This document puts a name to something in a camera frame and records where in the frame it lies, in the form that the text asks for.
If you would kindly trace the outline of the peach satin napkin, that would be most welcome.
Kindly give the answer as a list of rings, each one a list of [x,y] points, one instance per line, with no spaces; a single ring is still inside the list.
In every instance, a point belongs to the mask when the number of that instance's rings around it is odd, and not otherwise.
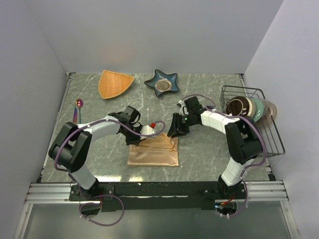
[[[177,167],[178,137],[168,137],[162,133],[155,138],[146,138],[139,145],[131,145],[128,166]]]

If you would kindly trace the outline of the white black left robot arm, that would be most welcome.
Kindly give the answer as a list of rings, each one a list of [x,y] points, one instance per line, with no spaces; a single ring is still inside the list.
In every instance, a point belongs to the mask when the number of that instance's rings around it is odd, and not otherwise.
[[[48,152],[54,160],[54,168],[65,172],[77,183],[83,197],[94,200],[100,189],[98,179],[85,165],[90,144],[120,133],[125,136],[127,145],[138,145],[148,134],[155,132],[149,125],[139,123],[140,116],[139,111],[128,106],[123,112],[110,113],[90,123],[65,123]]]

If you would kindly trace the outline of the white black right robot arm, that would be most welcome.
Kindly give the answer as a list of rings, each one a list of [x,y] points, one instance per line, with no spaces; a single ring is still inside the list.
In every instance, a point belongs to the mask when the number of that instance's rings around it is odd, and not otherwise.
[[[265,162],[265,142],[252,118],[226,115],[216,110],[215,104],[203,107],[198,96],[191,94],[179,100],[179,112],[173,114],[167,135],[171,138],[185,136],[194,125],[225,134],[230,159],[218,178],[216,192],[228,199],[241,189],[245,171]]]

